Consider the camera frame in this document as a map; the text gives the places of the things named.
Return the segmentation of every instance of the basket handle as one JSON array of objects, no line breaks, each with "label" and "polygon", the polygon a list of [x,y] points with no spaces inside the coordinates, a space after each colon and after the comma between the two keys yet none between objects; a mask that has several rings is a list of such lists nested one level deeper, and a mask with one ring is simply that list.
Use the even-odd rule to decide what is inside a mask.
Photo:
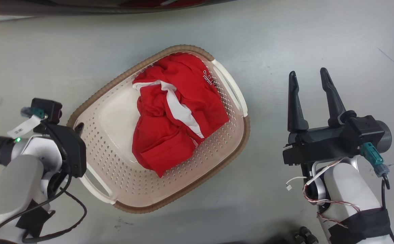
[{"label": "basket handle", "polygon": [[87,177],[87,174],[83,175],[80,180],[82,184],[87,188],[87,190],[92,193],[95,197],[97,197],[99,200],[109,203],[109,204],[115,204],[116,200],[113,199],[113,193],[111,189],[105,184],[105,182],[99,177],[99,175],[94,171],[94,169],[87,164],[87,170],[90,171],[90,173],[96,178],[96,180],[104,187],[104,189],[107,191],[109,194],[108,196],[105,195],[102,191],[100,191]]},{"label": "basket handle", "polygon": [[218,62],[217,60],[213,60],[212,64],[224,77],[224,79],[221,79],[221,81],[223,82],[228,94],[230,94],[231,98],[233,99],[234,104],[239,110],[242,111],[244,117],[247,117],[248,116],[247,103],[245,102],[245,98],[242,95],[239,86],[237,86],[231,74],[224,68],[224,66],[220,62]]}]

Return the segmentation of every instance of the teal connector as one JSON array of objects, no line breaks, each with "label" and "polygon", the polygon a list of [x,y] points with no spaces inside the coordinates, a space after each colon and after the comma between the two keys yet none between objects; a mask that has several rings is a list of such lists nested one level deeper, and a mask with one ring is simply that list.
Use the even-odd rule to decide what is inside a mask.
[{"label": "teal connector", "polygon": [[359,154],[370,162],[378,177],[389,173],[388,167],[384,165],[383,157],[371,142],[364,143],[359,149]]},{"label": "teal connector", "polygon": [[43,119],[45,117],[45,111],[40,108],[31,108],[31,113],[33,113],[33,115],[35,115],[41,119]]}]

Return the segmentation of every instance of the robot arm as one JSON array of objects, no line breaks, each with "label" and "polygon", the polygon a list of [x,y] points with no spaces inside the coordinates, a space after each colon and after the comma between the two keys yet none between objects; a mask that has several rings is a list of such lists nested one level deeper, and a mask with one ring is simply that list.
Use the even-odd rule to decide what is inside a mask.
[{"label": "robot arm", "polygon": [[[382,187],[389,189],[389,169],[380,153],[391,147],[391,132],[384,122],[372,116],[358,117],[354,111],[346,111],[327,69],[322,68],[320,75],[330,119],[328,127],[309,129],[299,102],[296,74],[290,73],[290,135],[283,150],[284,163],[301,166],[304,196],[318,206],[317,215],[329,243],[392,244],[388,212],[356,164],[356,157],[364,156],[376,175],[383,178]],[[318,168],[327,162],[328,166]]]},{"label": "robot arm", "polygon": [[[57,125],[61,107],[57,102],[33,99],[31,107],[23,108],[22,113],[44,118],[34,128],[41,134],[30,139],[0,137],[0,164],[6,166],[0,175],[0,241],[45,241],[80,222],[66,231],[39,238],[43,224],[55,213],[50,210],[50,201],[65,193],[82,205],[65,190],[72,176],[85,173],[85,144],[71,128]],[[66,186],[58,191],[67,176]]]}]

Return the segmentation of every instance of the red clothing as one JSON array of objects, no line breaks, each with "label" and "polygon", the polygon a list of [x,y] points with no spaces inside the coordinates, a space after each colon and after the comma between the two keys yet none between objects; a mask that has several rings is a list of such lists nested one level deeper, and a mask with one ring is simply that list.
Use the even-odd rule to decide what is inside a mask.
[{"label": "red clothing", "polygon": [[132,153],[160,177],[229,121],[210,72],[194,55],[165,57],[132,83],[141,93]]}]

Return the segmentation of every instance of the laundry basket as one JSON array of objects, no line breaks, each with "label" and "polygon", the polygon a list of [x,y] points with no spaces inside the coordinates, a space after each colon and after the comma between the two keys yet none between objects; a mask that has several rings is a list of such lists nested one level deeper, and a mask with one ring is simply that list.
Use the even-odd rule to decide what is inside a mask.
[{"label": "laundry basket", "polygon": [[[190,159],[159,178],[139,165],[132,154],[133,132],[140,116],[140,94],[132,88],[132,81],[145,68],[174,53],[192,54],[205,63],[230,121],[209,136]],[[84,186],[101,201],[130,213],[151,212],[184,196],[235,159],[250,133],[248,109],[234,79],[212,55],[189,45],[167,48],[121,74],[84,102],[67,126],[83,128],[87,171],[93,175],[81,178]]]}]

